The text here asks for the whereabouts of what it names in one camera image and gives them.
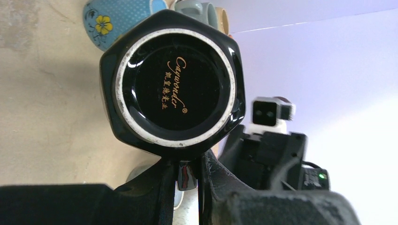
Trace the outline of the tan brown round mug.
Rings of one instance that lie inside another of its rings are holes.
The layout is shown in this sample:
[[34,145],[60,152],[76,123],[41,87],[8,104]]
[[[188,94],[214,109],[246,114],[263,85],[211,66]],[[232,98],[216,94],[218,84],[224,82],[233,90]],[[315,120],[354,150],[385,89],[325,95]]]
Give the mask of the tan brown round mug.
[[230,26],[227,11],[221,7],[215,7],[215,11],[217,14],[218,30],[228,36],[230,34]]

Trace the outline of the blue mug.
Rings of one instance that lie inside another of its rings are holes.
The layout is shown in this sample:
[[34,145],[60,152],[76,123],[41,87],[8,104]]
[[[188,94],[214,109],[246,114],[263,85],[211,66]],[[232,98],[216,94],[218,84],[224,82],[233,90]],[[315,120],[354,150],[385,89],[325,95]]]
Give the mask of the blue mug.
[[164,9],[168,9],[164,0],[89,0],[83,24],[94,45],[106,51],[121,35]]

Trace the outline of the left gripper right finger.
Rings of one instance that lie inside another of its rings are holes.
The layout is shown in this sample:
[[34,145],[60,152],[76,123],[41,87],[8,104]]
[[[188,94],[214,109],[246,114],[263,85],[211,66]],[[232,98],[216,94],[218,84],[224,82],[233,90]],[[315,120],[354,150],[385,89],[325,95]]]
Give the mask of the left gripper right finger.
[[325,190],[267,191],[247,186],[211,150],[200,160],[201,225],[359,225],[351,204]]

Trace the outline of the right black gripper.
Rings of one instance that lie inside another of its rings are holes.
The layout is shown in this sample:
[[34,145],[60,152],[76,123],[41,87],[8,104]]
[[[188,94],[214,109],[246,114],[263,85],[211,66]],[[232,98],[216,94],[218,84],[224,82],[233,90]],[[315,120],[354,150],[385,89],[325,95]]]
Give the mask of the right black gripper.
[[218,160],[239,180],[256,190],[301,190],[307,136],[233,129]]

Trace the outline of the grey mug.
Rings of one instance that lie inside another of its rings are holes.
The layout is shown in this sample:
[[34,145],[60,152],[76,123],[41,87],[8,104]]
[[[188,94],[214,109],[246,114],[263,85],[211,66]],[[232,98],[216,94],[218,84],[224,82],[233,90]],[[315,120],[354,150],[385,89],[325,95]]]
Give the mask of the grey mug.
[[197,0],[181,0],[174,5],[175,11],[207,24],[216,30],[218,20],[215,7],[210,2],[201,3]]

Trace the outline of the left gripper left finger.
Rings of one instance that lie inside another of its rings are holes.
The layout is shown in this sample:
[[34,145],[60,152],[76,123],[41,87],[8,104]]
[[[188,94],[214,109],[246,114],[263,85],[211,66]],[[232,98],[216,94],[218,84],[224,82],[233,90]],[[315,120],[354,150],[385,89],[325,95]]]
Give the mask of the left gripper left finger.
[[170,225],[175,166],[156,164],[111,189],[104,184],[0,188],[3,225]]

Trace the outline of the black mug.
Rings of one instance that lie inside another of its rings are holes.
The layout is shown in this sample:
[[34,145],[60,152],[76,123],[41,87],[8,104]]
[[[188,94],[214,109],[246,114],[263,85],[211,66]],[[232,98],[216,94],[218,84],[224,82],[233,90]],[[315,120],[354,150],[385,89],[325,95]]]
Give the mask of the black mug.
[[193,164],[245,116],[238,44],[172,10],[146,18],[100,58],[115,137],[177,164],[178,188],[196,187]]

